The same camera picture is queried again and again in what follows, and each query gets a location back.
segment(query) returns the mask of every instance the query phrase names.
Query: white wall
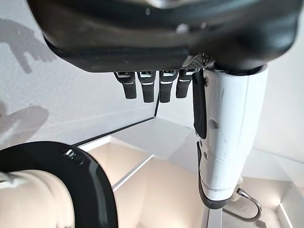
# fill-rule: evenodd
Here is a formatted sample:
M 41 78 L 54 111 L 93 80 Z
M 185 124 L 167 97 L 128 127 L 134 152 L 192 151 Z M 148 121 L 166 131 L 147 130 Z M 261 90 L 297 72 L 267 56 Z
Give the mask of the white wall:
M 288 214 L 293 228 L 302 228 L 304 221 L 304 196 L 293 183 L 290 185 L 290 188 L 286 193 L 282 204 Z
M 279 59 L 269 63 L 264 105 L 254 148 L 304 163 L 304 15 L 294 46 Z M 157 116 L 193 127 L 192 84 L 187 98 L 175 98 L 160 104 Z
M 126 100 L 112 73 L 88 73 L 56 57 L 26 1 L 0 0 L 0 149 L 76 143 L 152 117 L 155 103 L 143 103 L 139 83 L 137 94 Z

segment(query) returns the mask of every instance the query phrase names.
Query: metal bracket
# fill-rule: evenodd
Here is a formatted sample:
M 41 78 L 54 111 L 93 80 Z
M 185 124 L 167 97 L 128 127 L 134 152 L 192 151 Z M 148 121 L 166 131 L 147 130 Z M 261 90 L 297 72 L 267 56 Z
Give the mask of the metal bracket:
M 244 218 L 244 217 L 242 217 L 242 216 L 240 216 L 240 215 L 237 215 L 237 214 L 235 214 L 235 213 L 233 213 L 233 212 L 231 212 L 230 210 L 227 210 L 227 209 L 225 209 L 225 208 L 223 208 L 223 212 L 225 212 L 225 213 L 227 213 L 227 214 L 229 214 L 229 215 L 231 215 L 231 216 L 233 216 L 233 217 L 235 217 L 235 218 L 237 218 L 237 219 L 239 219 L 239 220 L 242 220 L 242 221 L 244 221 L 244 222 L 253 222 L 253 221 L 259 219 L 259 218 L 261 217 L 261 215 L 262 215 L 262 207 L 261 207 L 260 203 L 259 203 L 256 199 L 254 199 L 254 198 L 252 198 L 251 196 L 249 196 L 249 195 L 248 195 L 244 190 L 242 190 L 241 188 L 239 188 L 239 189 L 237 190 L 237 194 L 239 194 L 240 196 L 245 197 L 246 199 L 248 199 L 248 200 L 250 200 L 251 202 L 253 202 L 253 203 L 256 205 L 256 207 L 257 207 L 257 214 L 256 214 L 254 217 L 252 217 L 252 218 Z

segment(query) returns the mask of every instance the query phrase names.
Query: black rubber grip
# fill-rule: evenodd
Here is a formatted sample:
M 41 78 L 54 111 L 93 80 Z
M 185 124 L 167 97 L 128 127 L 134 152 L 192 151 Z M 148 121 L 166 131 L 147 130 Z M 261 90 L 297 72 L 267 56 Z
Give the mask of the black rubber grip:
M 185 98 L 191 81 L 181 82 L 179 79 L 176 84 L 176 98 Z
M 142 95 L 145 103 L 154 102 L 154 83 L 151 85 L 142 84 Z
M 173 83 L 162 84 L 160 82 L 160 102 L 161 103 L 168 103 L 168 102 L 170 102 L 172 84 Z
M 126 99 L 135 99 L 136 94 L 136 83 L 132 84 L 123 84 L 124 95 Z
M 203 69 L 192 74 L 194 128 L 202 139 L 207 134 L 205 78 Z

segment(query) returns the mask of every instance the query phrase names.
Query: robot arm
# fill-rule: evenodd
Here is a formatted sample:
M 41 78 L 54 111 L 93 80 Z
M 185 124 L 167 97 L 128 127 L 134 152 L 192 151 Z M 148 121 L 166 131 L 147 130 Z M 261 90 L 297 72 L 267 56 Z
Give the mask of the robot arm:
M 126 98 L 136 97 L 135 72 L 145 102 L 153 101 L 157 70 L 166 96 L 179 71 L 178 98 L 186 96 L 193 73 L 199 190 L 207 207 L 223 207 L 254 140 L 267 62 L 293 44 L 303 0 L 28 3 L 56 55 L 88 72 L 120 72 Z
M 199 192 L 211 209 L 223 207 L 237 185 L 257 131 L 266 79 L 267 66 L 251 75 L 213 68 L 193 76 Z

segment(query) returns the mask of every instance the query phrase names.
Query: white cylinder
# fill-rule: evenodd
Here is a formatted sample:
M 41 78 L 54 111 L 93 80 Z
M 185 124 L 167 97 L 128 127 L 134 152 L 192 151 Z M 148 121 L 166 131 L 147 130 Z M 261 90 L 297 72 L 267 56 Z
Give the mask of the white cylinder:
M 231 197 L 258 127 L 267 66 L 254 75 L 234 76 L 205 70 L 207 138 L 200 147 L 200 174 L 210 200 Z

